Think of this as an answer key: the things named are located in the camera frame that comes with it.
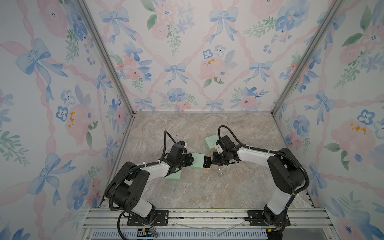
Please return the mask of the small green jewelry box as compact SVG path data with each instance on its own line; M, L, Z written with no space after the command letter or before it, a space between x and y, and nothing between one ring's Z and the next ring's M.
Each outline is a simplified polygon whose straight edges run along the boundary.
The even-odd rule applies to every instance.
M178 171L176 173L170 174L169 176L165 177L166 181L180 181L181 180L181 171Z

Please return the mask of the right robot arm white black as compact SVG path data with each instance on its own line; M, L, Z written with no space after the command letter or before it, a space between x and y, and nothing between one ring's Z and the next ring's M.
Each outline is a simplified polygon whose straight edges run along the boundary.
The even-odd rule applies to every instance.
M275 151L235 144L228 136L220 138L215 149L213 165L250 162L270 170L276 188L264 207L262 220L281 231L287 225L288 208L297 194L306 190L310 183L307 171L292 152L287 148Z

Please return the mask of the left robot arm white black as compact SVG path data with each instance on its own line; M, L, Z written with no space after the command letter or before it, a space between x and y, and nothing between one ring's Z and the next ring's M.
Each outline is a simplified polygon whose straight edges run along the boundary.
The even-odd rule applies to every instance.
M187 152L183 141L173 144L169 153L158 161L136 165L125 163L108 184L105 197L109 200L109 209L133 213L143 219L151 220L156 207L142 199L147 182L176 174L182 168L193 164L194 158Z

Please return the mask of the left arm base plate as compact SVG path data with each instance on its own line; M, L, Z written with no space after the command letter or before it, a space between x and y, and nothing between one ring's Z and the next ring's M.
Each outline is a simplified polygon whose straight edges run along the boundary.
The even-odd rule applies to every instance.
M154 210L147 217L134 214L128 217L129 227L166 227L169 221L169 210Z

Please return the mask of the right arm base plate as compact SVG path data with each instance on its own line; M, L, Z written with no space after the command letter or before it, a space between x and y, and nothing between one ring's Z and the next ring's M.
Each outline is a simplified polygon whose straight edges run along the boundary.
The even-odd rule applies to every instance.
M283 224L285 227L290 226L291 222L287 215L282 212L279 215L275 215L272 212L265 212L264 210L248 210L247 217L244 218L253 227L281 227Z

